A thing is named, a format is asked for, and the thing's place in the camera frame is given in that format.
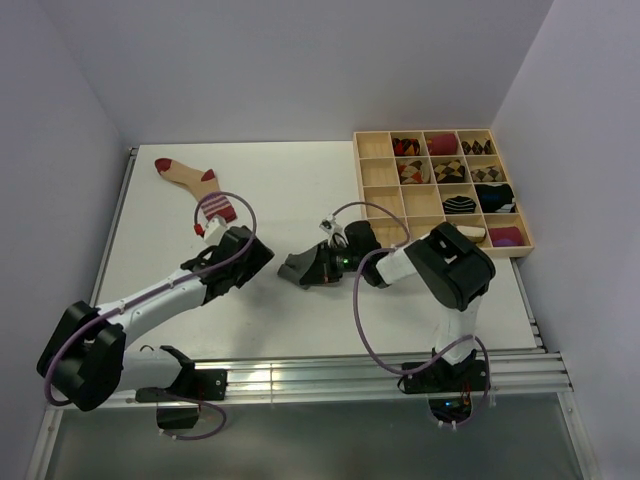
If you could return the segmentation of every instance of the sock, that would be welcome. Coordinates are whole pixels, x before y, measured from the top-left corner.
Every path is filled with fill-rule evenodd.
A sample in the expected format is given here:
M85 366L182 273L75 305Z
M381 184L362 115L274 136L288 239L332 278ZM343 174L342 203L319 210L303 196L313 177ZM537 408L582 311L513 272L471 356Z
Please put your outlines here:
M469 173L474 183L504 182L504 176L498 167L476 168Z
M455 155L458 152L458 139L453 133L443 133L427 139L429 155Z
M441 163L433 167L438 183L464 183L464 165L459 160Z
M220 186L213 170L203 172L195 168L187 167L176 160L170 158L159 158L155 161L156 170L162 178L186 188L191 195L199 202L211 193L219 192ZM202 212L207 220L211 220L215 215L225 219L227 223L232 222L238 216L231 206L231 202L224 195L211 197L201 205Z
M474 140L473 144L469 142L462 141L460 143L462 146L462 151L465 155L493 155L493 146L491 145L491 140L488 138L483 138L480 142L478 140Z
M458 195L457 197L449 198L442 202L445 215L460 215L462 213L473 213L476 211L476 202L473 198L463 197Z
M420 155L420 142L417 138L392 138L393 153L396 157L417 157Z
M487 231L483 227L469 227L467 225L456 225L455 223L452 225L473 243L482 243L487 237Z
M513 190L509 184L476 185L480 208L484 213L512 213L515 210Z
M429 183L431 171L429 170L429 164L426 163L427 161L418 158L403 158L398 161L397 167L400 184Z
M490 228L489 236L494 247L521 247L524 245L518 227Z

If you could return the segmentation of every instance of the folded sock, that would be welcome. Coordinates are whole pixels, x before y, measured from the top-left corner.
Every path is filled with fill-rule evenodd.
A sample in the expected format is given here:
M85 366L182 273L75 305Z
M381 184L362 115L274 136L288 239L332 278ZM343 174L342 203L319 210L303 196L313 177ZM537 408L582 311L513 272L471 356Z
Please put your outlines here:
M495 166L476 168L469 173L475 183L504 182L502 171Z
M518 227L490 228L489 236L494 247L521 247L524 245L522 232Z
M433 167L438 183L464 183L466 169L459 160L441 163Z
M465 155L493 155L493 145L491 140L486 137L480 139L480 141L474 140L471 143L462 141L460 145Z
M515 199L511 185L476 185L480 208L484 213L512 213L515 211Z
M442 208L444 208L445 215L474 213L476 211L476 202L470 197L458 195L442 202Z
M398 160L398 176L402 185L410 185L414 183L429 183L431 171L429 170L428 160L420 160L418 158L405 158Z

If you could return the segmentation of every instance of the rolled sock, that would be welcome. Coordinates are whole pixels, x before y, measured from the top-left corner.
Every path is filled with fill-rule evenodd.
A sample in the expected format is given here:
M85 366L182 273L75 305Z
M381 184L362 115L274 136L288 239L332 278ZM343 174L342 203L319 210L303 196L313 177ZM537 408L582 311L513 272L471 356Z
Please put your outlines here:
M427 140L429 155L455 155L458 152L458 139L454 133L443 133Z
M489 236L494 247L522 247L524 239L518 227L490 228Z
M392 138L391 143L396 157L416 157L420 155L420 142L417 138Z
M483 227L470 227L467 225L456 225L455 223L453 225L461 234L463 234L473 243L480 243L487 236L487 231Z
M470 197L458 195L442 202L442 208L444 208L445 215L474 213L476 211L476 202Z

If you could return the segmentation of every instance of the wooden tray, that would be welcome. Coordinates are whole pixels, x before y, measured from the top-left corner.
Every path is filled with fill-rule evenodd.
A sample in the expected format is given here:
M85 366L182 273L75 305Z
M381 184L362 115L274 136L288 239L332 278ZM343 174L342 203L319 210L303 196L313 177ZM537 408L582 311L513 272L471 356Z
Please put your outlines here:
M430 156L427 151L427 141L443 133L456 135L458 149L455 155ZM412 157L396 157L393 153L391 137L416 138L420 142L420 158L427 160L431 175L429 183L400 185L397 162ZM490 154L465 155L460 142L473 144L489 138L493 151ZM500 158L495 139L490 130L417 130L390 132L356 132L353 135L353 150L356 161L358 189L360 199L377 203L402 219L409 228L412 238L418 238L428 233L441 222L448 221L457 225L481 226L487 229L487 238L479 245L482 250L494 257L524 257L533 250L534 242L525 221L520 204L516 199L515 213L483 213L475 191L470 170L496 166L502 170L505 182L511 184L511 177ZM465 183L438 184L435 181L433 167L451 160L459 160L466 167ZM473 198L478 204L473 214L446 215L442 202L450 197L464 195ZM369 220L376 233L378 241L383 246L399 243L404 238L402 229L383 212L363 207L364 218ZM516 226L522 233L524 246L494 247L488 234L493 227Z

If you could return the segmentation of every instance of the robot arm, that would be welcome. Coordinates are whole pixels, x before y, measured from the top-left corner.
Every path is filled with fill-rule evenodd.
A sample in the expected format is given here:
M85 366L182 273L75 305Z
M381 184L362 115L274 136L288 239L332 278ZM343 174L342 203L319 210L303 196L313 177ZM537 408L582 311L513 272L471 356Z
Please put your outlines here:
M320 228L330 235L330 240L299 255L289 255L278 270L279 276L304 289L338 282L343 273L356 271L367 253L381 248L369 222L364 220L343 230L330 216ZM343 243L333 241L336 233L343 237ZM392 253L374 255L363 271L366 281L378 288L415 274L420 275L442 308L435 351L464 335L473 335L482 295L495 276L491 259L445 222ZM443 358L455 366L474 353L473 346L466 342L446 352Z
M415 274L427 284L441 306L436 352L475 333L482 295L496 274L491 259L449 223L380 259L376 269L386 285ZM473 345L466 342L443 358L456 365L472 353Z
M190 383L196 372L194 362L188 357L170 346L141 352L126 352L126 349L173 316L205 305L227 293L231 287L240 288L253 278L274 256L257 238L235 261L212 269L237 254L250 236L247 227L217 228L215 234L205 234L205 240L213 245L183 263L161 282L97 307L90 307L85 302L73 304L63 314L42 353L38 373L43 377L47 374L54 355L81 327L105 312L120 308L119 316L90 328L82 339L68 348L53 367L53 385L83 411L96 408L120 390L159 387L169 393L189 396ZM193 276L178 282L186 275ZM154 295L167 283L171 288ZM132 303L136 306L125 310L125 305Z

